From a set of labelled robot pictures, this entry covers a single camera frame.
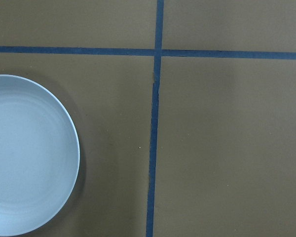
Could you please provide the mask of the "blue plate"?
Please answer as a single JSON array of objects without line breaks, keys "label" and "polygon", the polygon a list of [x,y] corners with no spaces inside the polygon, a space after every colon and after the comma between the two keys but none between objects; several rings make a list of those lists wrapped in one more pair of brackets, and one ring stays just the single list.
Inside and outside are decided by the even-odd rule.
[{"label": "blue plate", "polygon": [[80,147],[62,103],[42,85],[0,75],[0,237],[31,232],[65,205]]}]

